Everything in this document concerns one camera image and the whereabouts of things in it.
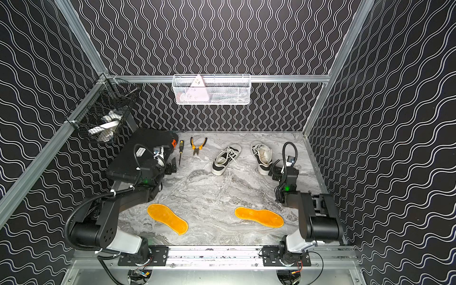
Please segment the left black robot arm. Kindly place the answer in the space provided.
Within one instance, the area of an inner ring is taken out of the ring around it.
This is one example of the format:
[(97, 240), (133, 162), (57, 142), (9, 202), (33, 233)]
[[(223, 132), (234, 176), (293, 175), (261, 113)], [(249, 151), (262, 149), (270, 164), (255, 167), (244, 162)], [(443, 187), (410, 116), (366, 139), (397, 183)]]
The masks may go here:
[(173, 158), (163, 173), (145, 185), (112, 190), (86, 198), (65, 223), (64, 237), (79, 251), (120, 253), (120, 263), (144, 264), (152, 257), (147, 239), (118, 229), (119, 214), (136, 205), (151, 202), (163, 188), (162, 179), (177, 172)]

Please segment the black white sneaker with laces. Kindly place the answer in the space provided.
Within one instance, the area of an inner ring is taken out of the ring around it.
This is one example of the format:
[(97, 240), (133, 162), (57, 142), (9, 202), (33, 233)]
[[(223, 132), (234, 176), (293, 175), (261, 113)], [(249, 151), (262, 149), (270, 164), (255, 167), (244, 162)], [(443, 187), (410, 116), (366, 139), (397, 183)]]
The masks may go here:
[(224, 148), (215, 158), (212, 164), (212, 174), (221, 176), (230, 163), (235, 162), (241, 154), (242, 147), (232, 144)]

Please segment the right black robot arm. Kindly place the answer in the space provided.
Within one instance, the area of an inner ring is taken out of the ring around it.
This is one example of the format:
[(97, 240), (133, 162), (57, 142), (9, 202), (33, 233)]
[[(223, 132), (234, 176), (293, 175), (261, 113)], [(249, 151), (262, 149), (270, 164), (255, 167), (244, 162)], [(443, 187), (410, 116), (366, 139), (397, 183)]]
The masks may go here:
[(299, 171), (292, 166), (281, 170), (273, 165), (269, 175), (279, 183), (274, 190), (275, 200), (284, 207), (298, 210), (298, 229), (282, 238), (281, 256), (297, 255), (326, 243), (344, 243), (342, 224), (330, 194), (299, 191)]

